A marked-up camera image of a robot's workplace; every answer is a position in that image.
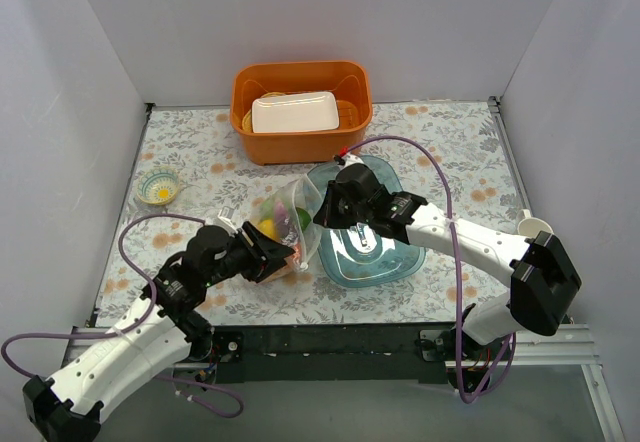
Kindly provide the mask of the green lime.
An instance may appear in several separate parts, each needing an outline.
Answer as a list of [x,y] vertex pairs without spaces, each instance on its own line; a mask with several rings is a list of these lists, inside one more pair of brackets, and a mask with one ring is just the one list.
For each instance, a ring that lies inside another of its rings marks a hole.
[[303,208],[296,207],[296,214],[302,231],[305,231],[312,223],[311,215]]

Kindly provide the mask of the yellow lemon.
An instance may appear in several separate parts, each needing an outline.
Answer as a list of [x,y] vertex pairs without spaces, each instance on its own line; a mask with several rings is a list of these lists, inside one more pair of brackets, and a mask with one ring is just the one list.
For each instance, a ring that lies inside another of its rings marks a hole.
[[279,239],[276,224],[273,219],[264,219],[257,224],[257,228],[265,236],[272,240],[277,241]]

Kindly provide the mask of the clear zip top bag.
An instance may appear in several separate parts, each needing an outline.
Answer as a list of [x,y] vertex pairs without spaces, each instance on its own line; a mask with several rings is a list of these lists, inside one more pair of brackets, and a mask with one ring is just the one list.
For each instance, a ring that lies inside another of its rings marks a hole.
[[[309,267],[311,258],[314,256],[319,246],[322,229],[318,228],[312,222],[305,231],[302,231],[295,208],[301,207],[305,209],[313,219],[313,216],[316,214],[322,203],[321,194],[309,177],[307,175],[303,175],[302,177],[279,188],[272,195],[267,197],[265,201],[261,202],[253,209],[249,221],[256,228],[260,221],[264,219],[273,219],[273,205],[276,200],[281,200],[289,208],[292,218],[291,225],[287,229],[279,230],[277,228],[279,239],[276,242],[279,242],[291,249],[294,244],[299,243],[302,251],[302,263],[298,272],[306,271]],[[282,269],[283,268],[279,269],[273,275],[269,276],[267,281],[276,280],[286,276],[282,273]]]

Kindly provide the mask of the purple eggplant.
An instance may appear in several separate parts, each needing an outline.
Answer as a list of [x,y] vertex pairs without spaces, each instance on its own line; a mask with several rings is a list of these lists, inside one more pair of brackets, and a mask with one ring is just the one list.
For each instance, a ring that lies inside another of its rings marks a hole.
[[290,210],[281,200],[274,202],[273,219],[279,230],[285,230],[291,225],[292,218]]

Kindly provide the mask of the orange tangerine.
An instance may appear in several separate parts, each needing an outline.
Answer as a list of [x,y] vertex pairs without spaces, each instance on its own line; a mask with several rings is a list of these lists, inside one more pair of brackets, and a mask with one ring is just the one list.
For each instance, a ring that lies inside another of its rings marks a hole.
[[301,263],[302,263],[301,245],[299,243],[294,244],[292,246],[292,250],[293,250],[293,254],[288,256],[285,259],[285,266],[282,269],[282,273],[284,275],[287,275],[291,272],[298,272],[301,267]]

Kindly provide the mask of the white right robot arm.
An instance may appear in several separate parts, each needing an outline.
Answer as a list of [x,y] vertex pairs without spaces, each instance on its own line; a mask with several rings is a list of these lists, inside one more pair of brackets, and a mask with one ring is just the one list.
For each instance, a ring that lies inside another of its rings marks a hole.
[[464,359],[521,330],[555,335],[582,285],[556,235],[525,237],[455,220],[418,195],[389,191],[363,163],[328,181],[314,222],[327,229],[362,223],[383,238],[457,258],[502,283],[506,293],[465,309],[453,329],[453,349]]

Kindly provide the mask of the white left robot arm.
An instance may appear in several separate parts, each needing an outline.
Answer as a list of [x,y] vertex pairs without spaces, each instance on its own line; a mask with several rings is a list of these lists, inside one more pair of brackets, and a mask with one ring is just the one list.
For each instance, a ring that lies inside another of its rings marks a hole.
[[152,378],[210,356],[213,328],[196,311],[210,287],[235,276],[261,282],[293,254],[249,222],[234,232],[201,227],[111,329],[51,376],[27,381],[29,421],[47,441],[94,440],[111,412]]

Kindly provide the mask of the clear blue plastic tray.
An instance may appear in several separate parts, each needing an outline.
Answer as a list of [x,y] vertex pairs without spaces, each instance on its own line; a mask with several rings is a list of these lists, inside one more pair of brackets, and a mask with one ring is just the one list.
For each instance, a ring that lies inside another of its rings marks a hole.
[[[375,156],[361,157],[390,192],[403,190],[394,169]],[[328,181],[339,172],[338,165],[324,163],[307,176],[321,195]],[[323,229],[318,249],[322,266],[333,282],[346,288],[365,288],[408,277],[422,267],[425,249],[380,237],[370,227],[358,224],[347,230]]]

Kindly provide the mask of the small patterned bowl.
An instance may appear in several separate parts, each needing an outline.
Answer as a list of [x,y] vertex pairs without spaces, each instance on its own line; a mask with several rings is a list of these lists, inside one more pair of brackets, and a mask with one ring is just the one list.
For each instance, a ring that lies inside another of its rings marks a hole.
[[178,172],[170,167],[156,167],[138,180],[136,197],[145,204],[163,206],[171,203],[181,190]]

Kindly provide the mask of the white rectangular dish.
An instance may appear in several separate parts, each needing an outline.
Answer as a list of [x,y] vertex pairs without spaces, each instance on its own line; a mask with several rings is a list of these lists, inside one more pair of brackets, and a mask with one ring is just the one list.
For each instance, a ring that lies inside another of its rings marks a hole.
[[252,102],[253,133],[329,131],[339,127],[337,102],[331,92],[268,93]]

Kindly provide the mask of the orange plastic basket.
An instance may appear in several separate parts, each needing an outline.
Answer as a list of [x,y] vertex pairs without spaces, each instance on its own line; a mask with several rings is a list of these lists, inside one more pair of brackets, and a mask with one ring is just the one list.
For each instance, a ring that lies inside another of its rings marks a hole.
[[[242,120],[254,100],[267,93],[331,92],[339,127],[321,132],[259,134],[244,130]],[[230,123],[248,159],[258,165],[325,162],[343,148],[361,142],[373,107],[366,70],[346,60],[277,62],[250,65],[234,79]]]

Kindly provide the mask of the yellow plate in basket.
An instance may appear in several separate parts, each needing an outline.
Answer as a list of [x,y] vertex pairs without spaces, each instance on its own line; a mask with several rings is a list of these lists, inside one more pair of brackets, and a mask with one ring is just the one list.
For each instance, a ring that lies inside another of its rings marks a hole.
[[[262,98],[271,98],[283,96],[282,92],[267,92],[262,95]],[[253,124],[252,124],[252,110],[246,112],[241,121],[241,128],[243,131],[252,133],[253,132]]]

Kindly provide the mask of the white plastic cup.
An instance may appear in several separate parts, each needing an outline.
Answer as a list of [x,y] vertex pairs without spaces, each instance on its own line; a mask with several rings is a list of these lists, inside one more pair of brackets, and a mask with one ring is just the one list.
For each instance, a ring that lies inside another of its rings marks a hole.
[[516,230],[518,235],[528,238],[535,238],[540,232],[554,233],[554,230],[546,221],[533,216],[528,209],[519,211]]

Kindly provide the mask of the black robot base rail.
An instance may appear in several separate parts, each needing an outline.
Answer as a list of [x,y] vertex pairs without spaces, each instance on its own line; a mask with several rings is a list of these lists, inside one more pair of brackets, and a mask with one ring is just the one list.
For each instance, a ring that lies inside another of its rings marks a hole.
[[412,380],[457,385],[451,322],[223,326],[205,358],[175,368],[220,384]]

